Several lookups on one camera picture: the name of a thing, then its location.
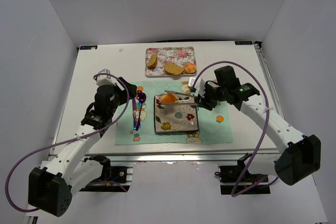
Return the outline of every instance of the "spoon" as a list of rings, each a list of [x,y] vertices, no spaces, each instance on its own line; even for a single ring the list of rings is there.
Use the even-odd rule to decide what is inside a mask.
[[[135,130],[136,131],[138,131],[138,129],[139,129],[139,127],[140,127],[140,121],[141,121],[141,119],[140,119],[140,114],[141,114],[141,109],[142,109],[142,105],[145,103],[145,101],[146,101],[146,98],[147,98],[147,96],[146,96],[146,94],[145,93],[143,93],[143,92],[139,92],[138,93],[138,98],[139,98],[139,102],[141,103],[141,105],[140,105],[140,109],[139,109],[139,119],[138,119],[138,123],[137,123],[137,127],[135,128]]]

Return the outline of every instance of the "square plate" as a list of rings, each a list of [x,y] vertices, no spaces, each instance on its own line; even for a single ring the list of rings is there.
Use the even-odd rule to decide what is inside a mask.
[[[147,62],[153,54],[157,54],[157,64],[155,68],[148,68]],[[187,63],[196,65],[195,51],[193,47],[162,47],[147,48],[145,56],[145,74],[147,77],[171,76],[164,71],[166,63],[174,63],[184,68]],[[182,74],[180,76],[194,76],[195,73]]]
[[[176,97],[187,103],[195,99],[182,94]],[[173,133],[198,131],[197,106],[195,105],[162,105],[154,96],[154,130],[155,133]]]

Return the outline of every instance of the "gray wall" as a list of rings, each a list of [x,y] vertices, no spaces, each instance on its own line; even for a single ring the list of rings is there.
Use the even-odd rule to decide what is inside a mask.
[[[285,0],[263,42],[286,119],[322,141],[314,174],[328,221],[336,223],[336,0]]]
[[[284,0],[50,0],[76,46],[263,40]]]
[[[0,0],[1,223],[21,223],[4,184],[14,163],[51,143],[69,86],[76,49],[49,0]],[[37,154],[14,173],[10,192],[23,208],[28,174],[46,158]]]

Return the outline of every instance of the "bread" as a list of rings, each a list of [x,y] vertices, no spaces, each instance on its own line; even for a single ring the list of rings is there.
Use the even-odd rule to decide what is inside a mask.
[[[164,65],[164,71],[166,71],[167,74],[171,74],[173,76],[179,76],[183,74],[184,68],[175,65],[173,63],[167,63]]]
[[[156,67],[156,64],[157,64],[157,57],[158,55],[157,54],[153,54],[152,56],[151,56],[151,58],[149,59],[149,61],[147,62],[147,67],[149,67],[149,68],[155,68]]]
[[[197,71],[196,65],[192,63],[187,63],[184,65],[184,71],[186,73],[195,73]]]

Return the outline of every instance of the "orange food item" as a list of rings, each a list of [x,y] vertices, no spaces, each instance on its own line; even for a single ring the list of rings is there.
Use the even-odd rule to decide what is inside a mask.
[[[176,96],[174,94],[164,94],[160,101],[162,103],[174,103],[176,101]]]
[[[197,67],[195,64],[187,63],[186,65],[184,65],[184,71],[186,73],[195,73],[197,71]]]

